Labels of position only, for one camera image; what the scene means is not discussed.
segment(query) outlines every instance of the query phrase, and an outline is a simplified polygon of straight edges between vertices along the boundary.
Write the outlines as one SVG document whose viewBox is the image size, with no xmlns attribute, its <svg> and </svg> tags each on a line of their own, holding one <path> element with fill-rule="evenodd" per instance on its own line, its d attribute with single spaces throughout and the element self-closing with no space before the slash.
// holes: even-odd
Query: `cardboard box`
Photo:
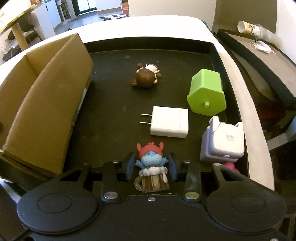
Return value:
<svg viewBox="0 0 296 241">
<path fill-rule="evenodd" d="M 0 146 L 47 176 L 63 171 L 93 62 L 78 34 L 28 52 L 0 86 Z"/>
<path fill-rule="evenodd" d="M 121 3 L 121 10 L 123 14 L 129 14 L 128 2 Z"/>
</svg>

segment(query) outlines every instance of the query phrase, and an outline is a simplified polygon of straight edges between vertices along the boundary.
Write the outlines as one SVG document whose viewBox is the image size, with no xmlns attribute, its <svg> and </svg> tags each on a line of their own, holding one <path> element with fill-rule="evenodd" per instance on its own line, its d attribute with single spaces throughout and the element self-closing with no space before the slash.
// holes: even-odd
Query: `wooden table leg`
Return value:
<svg viewBox="0 0 296 241">
<path fill-rule="evenodd" d="M 15 36 L 15 39 L 17 40 L 20 49 L 22 51 L 24 51 L 25 49 L 27 49 L 29 47 L 22 30 L 20 29 L 20 25 L 18 22 L 16 22 L 14 25 L 11 26 L 11 29 L 13 31 L 13 34 Z"/>
</svg>

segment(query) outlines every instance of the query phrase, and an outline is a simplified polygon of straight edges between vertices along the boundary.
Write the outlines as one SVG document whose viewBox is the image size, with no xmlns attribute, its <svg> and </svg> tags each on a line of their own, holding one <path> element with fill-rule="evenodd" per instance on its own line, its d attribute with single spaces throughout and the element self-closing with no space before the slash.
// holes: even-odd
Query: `white foam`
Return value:
<svg viewBox="0 0 296 241">
<path fill-rule="evenodd" d="M 166 177 L 166 174 L 168 173 L 168 169 L 166 167 L 149 167 L 149 168 L 145 168 L 143 170 L 141 170 L 139 172 L 139 176 L 155 176 L 162 173 L 163 174 L 163 181 L 165 183 L 168 182 L 168 178 Z"/>
</svg>

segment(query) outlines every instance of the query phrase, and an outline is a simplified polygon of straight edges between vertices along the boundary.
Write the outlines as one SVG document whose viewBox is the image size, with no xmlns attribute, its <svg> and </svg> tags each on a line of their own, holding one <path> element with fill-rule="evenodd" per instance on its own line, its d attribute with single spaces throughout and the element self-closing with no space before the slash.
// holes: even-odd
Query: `green hexagonal box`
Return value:
<svg viewBox="0 0 296 241">
<path fill-rule="evenodd" d="M 187 101 L 194 113 L 213 116 L 226 109 L 226 101 L 218 72 L 201 69 L 192 77 Z"/>
</svg>

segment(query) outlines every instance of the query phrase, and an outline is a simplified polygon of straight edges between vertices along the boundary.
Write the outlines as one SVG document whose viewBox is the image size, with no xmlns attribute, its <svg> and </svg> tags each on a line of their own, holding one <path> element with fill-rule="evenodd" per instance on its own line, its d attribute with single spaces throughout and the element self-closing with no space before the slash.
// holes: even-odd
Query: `blue toy figure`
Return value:
<svg viewBox="0 0 296 241">
<path fill-rule="evenodd" d="M 141 169 L 149 167 L 163 167 L 168 162 L 166 157 L 163 158 L 163 147 L 163 142 L 159 143 L 159 147 L 154 145 L 153 142 L 150 142 L 143 147 L 141 147 L 138 143 L 137 149 L 141 160 L 137 160 L 135 165 Z"/>
</svg>

